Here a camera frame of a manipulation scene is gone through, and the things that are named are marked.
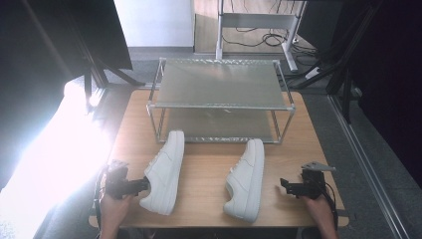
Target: black cable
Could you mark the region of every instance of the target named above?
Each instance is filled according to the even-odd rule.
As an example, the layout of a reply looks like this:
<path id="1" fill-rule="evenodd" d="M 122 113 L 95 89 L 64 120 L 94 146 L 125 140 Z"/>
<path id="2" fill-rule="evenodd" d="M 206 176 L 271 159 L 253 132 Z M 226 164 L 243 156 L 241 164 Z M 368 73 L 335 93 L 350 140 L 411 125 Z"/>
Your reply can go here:
<path id="1" fill-rule="evenodd" d="M 295 7 L 295 2 L 296 2 L 296 1 L 293 1 L 292 8 L 291 8 L 291 14 L 292 14 L 292 12 L 293 12 L 293 8 Z"/>
<path id="2" fill-rule="evenodd" d="M 232 12 L 234 13 L 235 10 L 234 10 L 234 5 L 233 5 L 233 0 L 230 0 L 230 2 L 231 2 Z M 276 2 L 273 4 L 273 6 L 270 9 L 270 12 L 277 3 L 279 3 L 278 7 L 277 7 L 277 13 L 279 12 L 280 5 L 282 3 L 281 0 L 280 1 L 276 0 Z M 244 1 L 244 8 L 246 9 L 246 12 L 248 12 L 248 9 L 246 8 L 246 5 L 245 5 L 245 1 Z M 237 32 L 240 32 L 240 33 L 248 33 L 248 32 L 252 32 L 252 31 L 257 30 L 258 28 L 251 28 L 251 29 L 248 29 L 248 30 L 239 30 L 239 28 L 235 28 L 235 29 L 236 29 Z M 281 46 L 282 43 L 284 43 L 287 40 L 287 36 L 282 36 L 282 35 L 279 35 L 279 34 L 271 33 L 271 30 L 272 29 L 270 29 L 270 32 L 268 34 L 264 34 L 262 36 L 262 41 L 260 43 L 253 44 L 253 45 L 243 44 L 243 43 L 240 43 L 240 42 L 230 42 L 230 41 L 226 40 L 224 38 L 224 36 L 222 36 L 222 38 L 223 38 L 223 41 L 226 42 L 227 44 L 240 45 L 240 46 L 243 46 L 243 47 L 258 47 L 263 43 L 265 43 L 267 46 L 270 46 L 270 47 Z M 269 39 L 274 39 L 274 40 L 277 41 L 277 43 L 276 44 L 269 43 L 268 42 Z"/>
<path id="3" fill-rule="evenodd" d="M 245 8 L 246 12 L 249 12 L 249 10 L 246 8 L 246 0 L 243 0 L 243 8 Z"/>
<path id="4" fill-rule="evenodd" d="M 285 79 L 284 82 L 286 84 L 282 84 L 282 85 L 280 85 L 280 87 L 289 86 L 294 81 L 295 81 L 294 79 Z"/>
<path id="5" fill-rule="evenodd" d="M 299 64 L 301 64 L 302 66 L 307 66 L 307 67 L 310 67 L 310 66 L 312 66 L 313 64 L 307 64 L 307 63 L 304 63 L 304 62 L 302 62 L 302 60 L 300 60 L 300 58 L 301 57 L 309 57 L 310 55 L 308 55 L 308 54 L 304 54 L 304 55 L 297 55 L 297 56 L 295 56 L 295 60 L 296 60 L 296 62 L 298 62 Z"/>
<path id="6" fill-rule="evenodd" d="M 280 0 L 279 1 L 279 5 L 277 6 L 277 11 L 276 11 L 276 13 L 279 13 L 279 11 L 280 11 L 280 6 L 282 5 L 282 0 Z"/>
<path id="7" fill-rule="evenodd" d="M 297 53 L 297 54 L 301 54 L 302 56 L 308 56 L 308 57 L 313 57 L 313 58 L 315 58 L 315 53 L 313 53 L 313 52 L 298 51 L 298 50 L 296 50 L 296 49 L 294 49 L 294 51 L 292 51 L 292 52 Z"/>
<path id="8" fill-rule="evenodd" d="M 314 51 L 317 52 L 317 48 L 309 48 L 309 47 L 303 47 L 303 46 L 299 46 L 299 45 L 294 45 L 296 48 L 302 48 L 304 50 L 309 50 L 309 51 Z"/>
<path id="9" fill-rule="evenodd" d="M 332 200 L 332 198 L 326 192 L 326 188 L 320 188 L 319 184 L 310 177 L 307 178 L 307 180 L 311 181 L 312 183 L 314 183 L 316 185 L 316 188 L 318 188 L 319 192 L 325 197 L 326 201 L 328 202 L 329 209 L 331 210 L 331 213 L 332 213 L 332 219 L 334 220 L 334 228 L 335 228 L 335 231 L 336 231 L 338 229 L 338 212 L 337 212 L 337 209 L 336 209 L 334 190 L 332 189 L 332 187 L 328 183 L 325 183 L 325 185 L 328 185 L 328 187 L 331 189 L 331 193 L 332 193 L 332 196 L 334 198 L 334 200 Z"/>
<path id="10" fill-rule="evenodd" d="M 285 13 L 286 13 L 286 10 L 288 10 L 288 7 L 289 7 L 289 2 L 290 2 L 290 1 L 287 1 L 287 2 L 286 2 L 286 7 L 285 7 L 285 10 L 283 10 L 283 13 L 282 13 L 282 14 L 285 14 Z"/>
<path id="11" fill-rule="evenodd" d="M 279 11 L 279 8 L 280 8 L 280 3 L 281 3 L 282 1 L 280 0 L 276 0 L 275 2 L 274 2 L 274 4 L 273 4 L 273 6 L 271 6 L 271 8 L 270 8 L 270 11 L 268 12 L 269 14 L 271 13 L 271 10 L 273 10 L 273 8 L 274 8 L 274 6 L 276 6 L 276 4 L 277 3 L 279 3 L 278 4 L 278 7 L 277 7 L 277 9 L 276 9 L 276 13 L 278 13 L 278 11 Z"/>

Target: floor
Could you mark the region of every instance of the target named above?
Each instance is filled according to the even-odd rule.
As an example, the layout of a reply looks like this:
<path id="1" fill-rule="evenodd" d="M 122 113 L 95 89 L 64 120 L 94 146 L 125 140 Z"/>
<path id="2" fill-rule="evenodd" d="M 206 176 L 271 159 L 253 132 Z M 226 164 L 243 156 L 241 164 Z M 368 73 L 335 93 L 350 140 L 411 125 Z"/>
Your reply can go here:
<path id="1" fill-rule="evenodd" d="M 211 55 L 194 54 L 186 49 L 154 51 L 139 48 L 131 49 L 130 55 L 132 60 L 138 64 L 131 74 L 135 77 L 141 76 L 146 82 L 153 79 L 154 64 L 157 64 L 156 60 L 160 57 L 213 58 Z M 250 56 L 229 55 L 227 57 L 234 59 L 282 59 L 284 71 L 288 71 L 282 55 L 260 56 L 255 54 Z M 108 74 L 108 78 L 111 84 L 105 93 L 103 103 L 96 112 L 95 119 L 103 125 L 104 131 L 112 138 L 118 131 L 125 105 L 131 91 L 135 88 L 112 74 Z M 360 166 L 356 153 L 350 146 L 349 139 L 338 120 L 330 98 L 324 92 L 324 86 L 328 80 L 323 79 L 306 89 L 300 90 L 300 92 L 303 94 L 325 157 L 330 165 L 337 168 L 337 172 L 333 176 L 347 208 L 346 213 L 350 217 L 350 223 L 339 229 L 340 237 L 400 238 L 394 230 L 391 230 L 388 220 L 386 220 L 388 212 L 380 206 L 382 203 L 375 196 L 376 190 L 371 188 L 364 169 Z M 377 178 L 381 181 L 385 193 L 392 202 L 400 222 L 403 224 L 405 233 L 402 238 L 421 238 L 422 220 L 419 212 L 422 209 L 422 201 L 420 200 L 422 190 L 365 118 L 357 105 L 357 101 L 351 102 L 350 117 L 351 127 L 364 148 L 365 155 L 376 172 Z M 94 181 L 94 179 L 89 180 L 64 203 L 51 210 L 35 238 L 94 238 L 98 231 L 88 224 L 88 217 L 92 213 Z M 131 233 L 141 237 L 140 234 L 136 234 L 136 231 Z M 256 238 L 264 238 L 258 234 L 255 235 Z"/>

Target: wall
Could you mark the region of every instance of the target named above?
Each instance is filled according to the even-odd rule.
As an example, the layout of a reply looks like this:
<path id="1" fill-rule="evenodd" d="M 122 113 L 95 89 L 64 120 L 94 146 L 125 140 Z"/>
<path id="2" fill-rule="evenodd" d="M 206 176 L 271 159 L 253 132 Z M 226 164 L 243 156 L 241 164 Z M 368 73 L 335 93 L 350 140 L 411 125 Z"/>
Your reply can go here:
<path id="1" fill-rule="evenodd" d="M 114 0 L 128 47 L 193 47 L 193 0 Z"/>

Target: human hand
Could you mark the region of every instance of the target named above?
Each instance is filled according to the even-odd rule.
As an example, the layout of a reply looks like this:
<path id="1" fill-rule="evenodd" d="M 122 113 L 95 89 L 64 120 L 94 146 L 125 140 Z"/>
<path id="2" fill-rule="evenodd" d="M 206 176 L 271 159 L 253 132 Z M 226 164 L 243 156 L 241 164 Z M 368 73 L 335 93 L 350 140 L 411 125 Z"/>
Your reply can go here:
<path id="1" fill-rule="evenodd" d="M 134 195 L 125 195 L 123 199 L 115 199 L 107 193 L 103 193 L 100 199 L 102 211 L 102 230 L 100 239 L 114 239 L 118 228 L 123 222 L 129 210 L 130 201 Z"/>
<path id="2" fill-rule="evenodd" d="M 325 197 L 321 195 L 317 199 L 310 199 L 306 196 L 301 196 L 301 199 L 316 223 L 321 237 L 323 239 L 338 239 L 339 237 L 335 230 L 332 212 Z"/>

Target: sunlight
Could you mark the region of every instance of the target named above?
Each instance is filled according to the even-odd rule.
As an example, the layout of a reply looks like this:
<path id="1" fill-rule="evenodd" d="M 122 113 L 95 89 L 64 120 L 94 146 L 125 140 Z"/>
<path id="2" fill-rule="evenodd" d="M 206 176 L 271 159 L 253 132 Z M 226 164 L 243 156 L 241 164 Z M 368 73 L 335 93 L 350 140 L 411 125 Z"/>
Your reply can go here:
<path id="1" fill-rule="evenodd" d="M 33 238 L 49 210 L 106 162 L 108 138 L 86 115 L 84 89 L 70 82 L 56 114 L 22 155 L 0 194 L 1 238 Z"/>

